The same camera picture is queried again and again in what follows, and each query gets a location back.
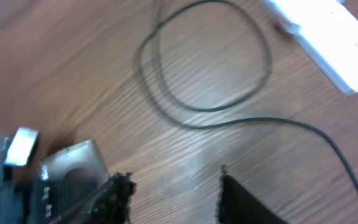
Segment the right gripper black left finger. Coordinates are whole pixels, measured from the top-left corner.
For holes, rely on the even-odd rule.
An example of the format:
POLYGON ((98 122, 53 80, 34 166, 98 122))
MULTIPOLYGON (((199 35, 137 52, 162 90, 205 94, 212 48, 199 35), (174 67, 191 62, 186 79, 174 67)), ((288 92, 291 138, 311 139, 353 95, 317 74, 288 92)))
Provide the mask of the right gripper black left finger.
POLYGON ((115 173, 86 202, 69 216, 56 219, 57 224, 130 223, 130 202, 136 183, 132 174, 115 173))

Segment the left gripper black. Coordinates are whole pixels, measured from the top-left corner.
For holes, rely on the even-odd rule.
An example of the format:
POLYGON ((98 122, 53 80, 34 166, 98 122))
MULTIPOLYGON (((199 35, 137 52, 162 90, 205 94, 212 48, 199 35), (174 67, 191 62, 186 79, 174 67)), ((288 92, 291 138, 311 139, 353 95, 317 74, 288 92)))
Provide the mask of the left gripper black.
POLYGON ((0 140, 0 224, 51 223, 69 216, 98 190, 98 183, 93 180, 15 182, 15 166, 5 160, 17 142, 17 138, 9 137, 0 140))

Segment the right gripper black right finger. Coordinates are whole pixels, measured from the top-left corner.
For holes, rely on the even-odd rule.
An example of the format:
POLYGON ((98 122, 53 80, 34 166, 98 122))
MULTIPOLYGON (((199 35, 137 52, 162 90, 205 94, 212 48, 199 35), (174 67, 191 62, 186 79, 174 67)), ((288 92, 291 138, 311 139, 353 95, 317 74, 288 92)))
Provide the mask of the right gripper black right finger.
POLYGON ((287 224, 221 166, 216 218, 222 224, 287 224))

